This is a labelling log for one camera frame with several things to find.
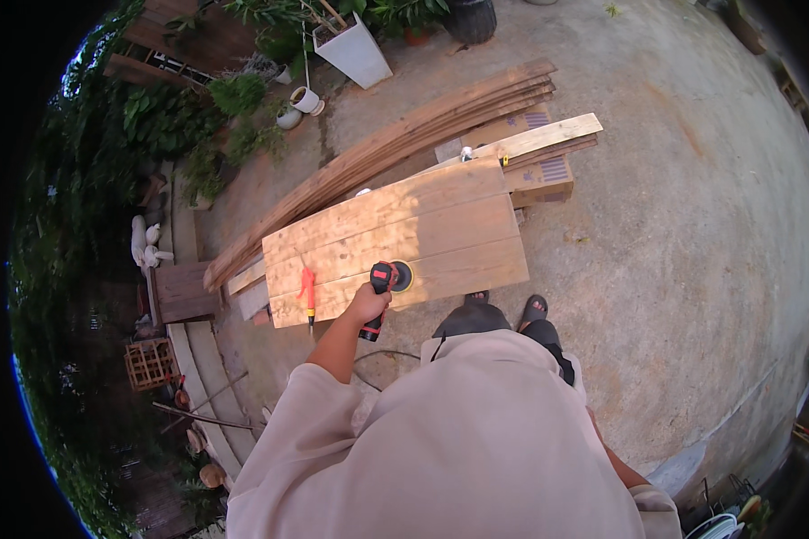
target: sanding pad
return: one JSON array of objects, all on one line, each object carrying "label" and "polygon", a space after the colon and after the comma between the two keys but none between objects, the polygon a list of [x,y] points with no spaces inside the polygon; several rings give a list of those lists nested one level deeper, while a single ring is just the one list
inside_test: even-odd
[{"label": "sanding pad", "polygon": [[396,269],[399,270],[399,282],[393,285],[390,290],[397,293],[406,292],[410,285],[413,284],[413,270],[405,261],[392,261],[390,264],[394,264]]}]

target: beige shirt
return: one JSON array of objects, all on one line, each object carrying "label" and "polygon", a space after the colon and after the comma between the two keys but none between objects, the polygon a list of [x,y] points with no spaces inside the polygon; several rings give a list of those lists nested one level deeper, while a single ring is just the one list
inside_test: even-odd
[{"label": "beige shirt", "polygon": [[681,537],[653,486],[627,490],[554,357],[508,329],[422,345],[358,436],[360,393],[293,370],[237,478],[227,534],[249,537]]}]

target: sandal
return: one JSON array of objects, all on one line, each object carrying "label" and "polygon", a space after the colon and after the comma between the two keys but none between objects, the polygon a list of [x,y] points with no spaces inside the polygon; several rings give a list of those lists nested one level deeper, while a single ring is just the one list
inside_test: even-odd
[{"label": "sandal", "polygon": [[[482,297],[476,297],[477,294],[482,294]],[[464,295],[464,305],[479,305],[488,303],[488,290],[480,290],[471,294]]]},{"label": "sandal", "polygon": [[[539,303],[544,310],[537,309],[533,306],[534,302]],[[525,312],[521,315],[521,321],[518,323],[518,330],[521,331],[521,325],[525,322],[533,322],[534,320],[545,320],[549,316],[549,304],[545,298],[539,294],[534,294],[527,298],[525,304]]]}]

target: orbital sander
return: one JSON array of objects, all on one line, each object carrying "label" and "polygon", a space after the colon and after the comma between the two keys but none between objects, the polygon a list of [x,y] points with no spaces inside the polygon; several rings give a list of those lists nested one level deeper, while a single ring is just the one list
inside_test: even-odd
[{"label": "orbital sander", "polygon": [[[372,266],[372,272],[369,274],[368,281],[372,283],[375,294],[382,294],[384,292],[392,292],[394,294],[407,292],[410,285],[413,284],[413,270],[407,262],[380,261]],[[360,329],[360,339],[370,340],[375,342],[380,335],[380,324],[384,322],[384,316],[387,314],[387,309],[384,309],[380,316],[367,322],[366,325]]]}]

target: cardboard box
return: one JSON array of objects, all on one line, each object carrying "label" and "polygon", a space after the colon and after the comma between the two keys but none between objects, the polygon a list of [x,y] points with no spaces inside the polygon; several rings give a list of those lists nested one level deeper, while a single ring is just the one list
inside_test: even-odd
[{"label": "cardboard box", "polygon": [[[477,147],[548,124],[551,124],[548,108],[545,103],[540,103],[520,114],[476,128],[462,135],[461,141],[463,146]],[[511,191],[513,208],[537,202],[565,202],[572,196],[574,181],[566,155],[528,167],[504,170],[504,177]]]}]

